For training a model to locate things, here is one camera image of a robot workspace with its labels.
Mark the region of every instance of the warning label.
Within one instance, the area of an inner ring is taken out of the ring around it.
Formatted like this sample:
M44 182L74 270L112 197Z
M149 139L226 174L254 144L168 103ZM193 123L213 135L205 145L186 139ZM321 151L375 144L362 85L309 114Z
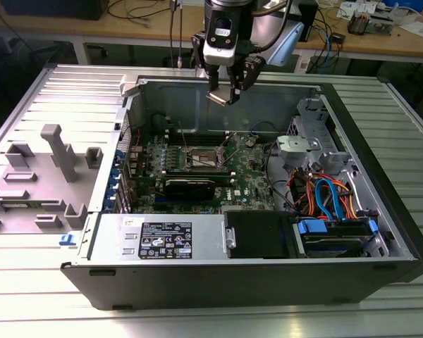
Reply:
M141 259L192 258L191 223L143 223L138 256Z

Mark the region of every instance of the black wire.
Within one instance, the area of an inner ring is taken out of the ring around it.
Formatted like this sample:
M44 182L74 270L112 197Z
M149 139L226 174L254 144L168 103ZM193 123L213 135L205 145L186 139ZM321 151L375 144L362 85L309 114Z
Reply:
M252 126L251 126L251 128L249 128L249 130L248 130L248 132L249 132L249 134L250 135L253 135L253 133L252 133L252 131L253 131L253 129L254 129L254 127L256 126L256 125L259 125L259 124L261 124L261 123L266 123L267 125L270 125L275 131L277 131L279 134L282 134L282 132L272 123L272 122L269 122L269 121L257 121L256 123L254 123Z
M290 13L292 3L293 3L293 0L290 0L290 2L288 2L288 6L285 9L285 13L283 14L281 27L279 28L279 31L277 32L277 34L273 37L273 39L270 42L268 42L267 45L262 47L259 47L259 46L255 47L253 53L261 53L263 51L267 51L276 43L279 37L281 37L283 30L285 29L285 26L287 25L287 17L288 17L288 14Z
M312 62L312 67L310 67L307 71L306 71L306 74L309 74L310 72L312 72L313 71L313 68L318 64L318 61L319 61L319 59L321 58L321 56L323 55L323 53L324 53L324 50L326 49L326 45L327 45L327 42L325 42L324 43L324 46L323 46L323 49L321 50L321 53L318 55L318 57L317 57L317 59L314 61L314 62Z
M329 43L331 44L331 47L332 47L332 41L331 41L331 36L332 36L332 34L333 34L333 31L332 31L332 27L326 22L326 19L324 18L324 15L323 15L323 12L320 10L320 9L318 9L318 12L319 12L319 14L321 15L321 17L323 18L323 20L320 20L320 19L315 19L315 21L318 21L319 23L323 23L324 24L324 27L325 27L325 29L323 28L323 27L320 27L320 26L316 26L315 28L321 28L321 29L323 29L323 30L325 30L326 31L326 34L328 35L328 37L329 37ZM316 68L316 70L318 70L319 68L321 68L324 64L325 64L325 62L326 62L326 59L324 59L322 62L321 62L321 64L319 64L319 59L321 58L321 56L323 55L323 53L324 53L324 50L326 49L326 44L327 44L327 42L324 42L324 46L323 46L323 49L321 50L321 53L319 54L319 56L317 57L317 59L315 60L315 62L313 62L312 63L312 67L310 67L309 68L309 70L306 72L307 74L308 73L310 73L310 72L312 72L313 71L313 69L314 68ZM332 63L332 64L329 64L329 65L327 65L325 68L328 68L328 67L331 67L332 65L336 65L337 64L337 62L338 62L338 59L340 58L340 51L341 51L341 48L343 48L343 44L341 45L341 46L339 46L338 44L337 44L337 49L338 49L338 51L337 51L337 53L335 53L332 57L330 57L330 59L329 59L329 61L330 60L332 60L333 58L337 58L336 59L336 61L334 62L334 63Z
M16 30L14 30L14 28L11 27L11 25L5 20L5 18L1 14L0 14L0 20L34 54L34 56L36 56L40 61L42 61L42 59L35 53L35 51L33 50L33 48L31 48L30 45L19 35L19 33L17 33Z
M174 50L172 47L172 27L174 24L174 11L171 11L171 22L169 23L169 52L171 53L171 67L174 68Z
M274 187L274 184L276 184L277 182L282 182L283 180L278 180L278 181L275 181L273 183L273 182L271 182L271 179L268 176L268 162L269 162L269 157L271 156L271 153L272 153L273 148L274 148L275 145L276 145L276 142L273 142L273 144L269 148L268 157L266 158L266 161L264 163L264 167L265 167L264 173L265 173L266 180L268 181L268 185L273 189L273 192L275 192L279 197L281 197L285 201L285 203L286 203L286 209L289 208L290 211L292 211L293 213L298 213L293 208L293 204L284 195L282 195L282 193L280 193L279 190L277 190Z
M111 12L111 9L112 9L115 5L117 5L117 4L119 4L119 3L121 3L122 1L124 1L124 0L117 0L116 2L113 2L111 5L109 5L109 6L108 6L108 8L106 9L106 12L107 12L109 15L111 15L112 17L114 17L114 18L118 18L118 19L125 19L125 20L129 20L129 21L131 21L132 19L147 18L147 17L149 17L149 16L152 16L152 15L155 15L155 14L158 14L158 13L161 13L161 12L164 12L164 11L169 11L169 7L168 7L168 8L161 9L161 10L159 10L159 11L155 11L155 12L153 12L153 13L144 14L144 15L139 15L139 16L134 16L134 15L132 15L132 14L131 14L133 11L136 11L137 9L150 8L150 7L155 6L155 5L158 3L158 1L156 1L154 4L152 4L152 5L150 5L150 6L140 6L140 7L135 7L135 8L130 9L130 10L128 11L128 13L127 13L127 16L119 16L119 15L116 15L116 14L112 13L112 12Z

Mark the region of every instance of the wire bundle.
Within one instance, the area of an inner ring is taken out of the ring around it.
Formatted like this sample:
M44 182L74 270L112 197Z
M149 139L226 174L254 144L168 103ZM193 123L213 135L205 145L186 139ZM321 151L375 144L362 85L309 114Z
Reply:
M334 66L334 68L335 68L335 66L337 65L338 60L340 58L341 48L343 47L343 45L340 45L340 44L336 43L337 52L333 56L330 55L331 54L331 51L332 51L332 46L331 46L332 45L331 36L333 34L332 27L326 22L326 19L325 19L324 15L323 15L323 12L319 8L318 8L318 13L320 14L322 20L315 19L315 21L317 23L315 23L312 26L312 28L314 28L314 29L316 29L316 30L319 31L319 33L320 33L319 36L320 36L321 40L324 42L324 46L323 46L323 49L321 50L320 54L318 55L317 59L315 60L315 62L312 63L312 66L309 68L309 70L307 71L307 73L312 72L314 70L314 68L315 68L315 70L318 70L319 72L321 72L321 70L323 68L328 68L328 67L331 67L331 66ZM323 55L323 53L324 53L325 50L327 50L326 58L324 59L324 61L322 61L320 63L320 58L322 57L322 55Z
M335 186L338 192L338 200L334 201L334 206L337 203L341 203L345 210L345 217L348 219L356 219L356 212L353 206L353 195L351 190L349 190L341 181L334 179L333 177L323 174L323 173L308 173L307 175L299 175L297 170L293 171L292 175L290 176L289 181L287 182L287 187L290 188L293 180L298 178L300 180L305 181L305 193L302 196L299 196L298 200L294 203L293 207L297 212L302 214L307 214L311 217L317 217L318 219L328 220L329 216L318 212L315 208L316 202L321 198L318 198L316 194L314 194L314 188L317 185L318 181L320 180L328 180L331 184ZM323 187L327 187L331 189L332 187L328 185L323 185ZM302 201L307 197L307 204L302 208L302 210L298 210Z

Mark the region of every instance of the computer case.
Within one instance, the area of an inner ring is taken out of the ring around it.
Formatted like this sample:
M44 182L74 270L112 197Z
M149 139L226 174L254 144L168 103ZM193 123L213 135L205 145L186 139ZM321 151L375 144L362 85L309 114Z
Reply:
M0 3L9 15L99 20L109 0L0 0Z

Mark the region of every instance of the metal workbench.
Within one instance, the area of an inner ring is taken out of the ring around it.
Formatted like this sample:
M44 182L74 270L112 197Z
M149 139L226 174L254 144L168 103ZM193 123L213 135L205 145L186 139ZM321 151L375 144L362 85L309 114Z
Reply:
M122 75L153 68L60 65L42 71L0 129L0 176L12 141L39 141L58 123L74 150L105 146L122 105ZM176 76L177 70L165 70ZM373 77L269 73L262 80L331 83L423 232L423 122L390 84ZM423 335L423 276L392 284L359 304L169 311L98 311L59 271L75 249L59 234L0 234L0 337L417 337Z

